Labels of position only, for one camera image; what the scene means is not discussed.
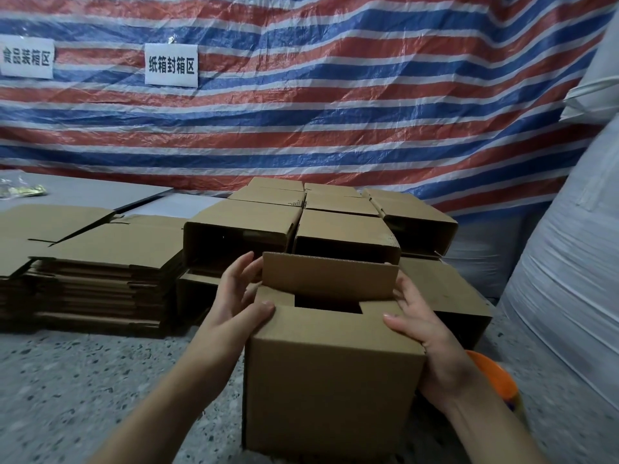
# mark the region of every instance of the white sign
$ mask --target white sign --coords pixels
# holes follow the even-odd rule
[[[197,88],[197,46],[146,44],[144,83]]]
[[[8,77],[54,77],[54,41],[39,37],[2,36],[0,73]]]

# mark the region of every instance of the right hand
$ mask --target right hand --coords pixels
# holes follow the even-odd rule
[[[476,395],[480,389],[488,388],[491,393],[490,383],[402,271],[398,273],[394,295],[404,315],[384,314],[383,320],[392,330],[425,347],[427,361],[418,386],[422,395],[447,415],[468,393]]]

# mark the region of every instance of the left hand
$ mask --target left hand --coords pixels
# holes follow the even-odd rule
[[[221,276],[211,311],[176,364],[197,381],[204,407],[226,386],[245,343],[255,329],[273,313],[271,302],[254,303],[262,272],[262,257],[248,252],[234,261]]]

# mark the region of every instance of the terrazzo floor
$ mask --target terrazzo floor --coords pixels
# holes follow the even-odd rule
[[[84,462],[180,357],[190,337],[0,334],[0,462]],[[478,350],[513,374],[532,433],[552,462],[619,463],[614,410],[503,312],[496,313]],[[191,429],[175,463],[272,461],[241,450],[242,361]],[[401,450],[390,460],[468,462],[449,424],[423,400],[414,404]]]

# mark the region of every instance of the concrete floor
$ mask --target concrete floor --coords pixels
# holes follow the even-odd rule
[[[189,340],[1,334],[0,462],[84,462]],[[496,313],[478,350],[514,375],[532,433],[553,462],[619,463],[614,410],[504,313]],[[240,448],[242,367],[241,359],[222,395],[191,429],[175,463],[272,461]],[[391,461],[468,462],[449,424],[423,401],[413,407],[401,448]]]

